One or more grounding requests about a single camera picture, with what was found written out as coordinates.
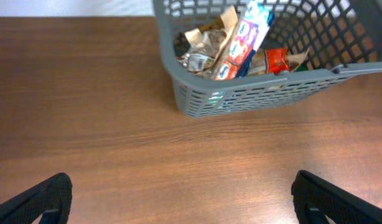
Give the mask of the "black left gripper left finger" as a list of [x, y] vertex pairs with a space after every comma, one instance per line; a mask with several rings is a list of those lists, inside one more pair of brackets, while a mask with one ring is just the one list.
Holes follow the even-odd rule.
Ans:
[[66, 224], [71, 204], [72, 182], [58, 173], [0, 204], [0, 223]]

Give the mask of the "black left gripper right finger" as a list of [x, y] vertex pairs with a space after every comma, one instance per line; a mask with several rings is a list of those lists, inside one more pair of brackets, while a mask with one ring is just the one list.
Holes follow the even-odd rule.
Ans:
[[300, 170], [291, 186], [299, 223], [382, 223], [382, 209]]

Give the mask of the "green lidded jar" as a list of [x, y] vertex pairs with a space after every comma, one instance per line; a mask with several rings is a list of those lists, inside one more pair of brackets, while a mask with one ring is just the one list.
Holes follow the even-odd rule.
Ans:
[[307, 65], [302, 64], [302, 65], [300, 65], [300, 66], [296, 69], [296, 71], [297, 71], [297, 72], [302, 72], [302, 71], [306, 71], [306, 70], [308, 70], [308, 69], [309, 69], [309, 68], [308, 68]]

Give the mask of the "beige bread bun package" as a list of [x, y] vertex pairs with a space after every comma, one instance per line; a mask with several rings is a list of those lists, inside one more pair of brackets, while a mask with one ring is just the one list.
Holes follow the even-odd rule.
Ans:
[[286, 64], [290, 72], [296, 71], [306, 60], [310, 49], [299, 54], [287, 54], [285, 57]]

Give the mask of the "red orange pasta package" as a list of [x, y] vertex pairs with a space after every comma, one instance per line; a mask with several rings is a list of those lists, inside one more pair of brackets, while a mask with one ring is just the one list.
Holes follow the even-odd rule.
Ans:
[[288, 48], [259, 49], [251, 60], [247, 76], [289, 71], [290, 68], [286, 63], [287, 51]]

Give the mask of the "brown beige snack bag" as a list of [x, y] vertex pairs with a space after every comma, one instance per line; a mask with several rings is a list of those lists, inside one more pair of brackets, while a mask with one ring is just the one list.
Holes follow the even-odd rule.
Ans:
[[211, 79], [213, 67], [230, 41], [237, 23], [236, 9], [230, 6], [212, 22], [185, 32], [189, 47], [176, 57], [177, 62], [188, 72]]

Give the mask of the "Kleenex tissue pack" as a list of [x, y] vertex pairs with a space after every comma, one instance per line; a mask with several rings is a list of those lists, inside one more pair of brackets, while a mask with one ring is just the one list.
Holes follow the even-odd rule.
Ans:
[[212, 79], [223, 81], [245, 76], [274, 18], [275, 14], [261, 3], [250, 1], [238, 21], [235, 33], [212, 70]]

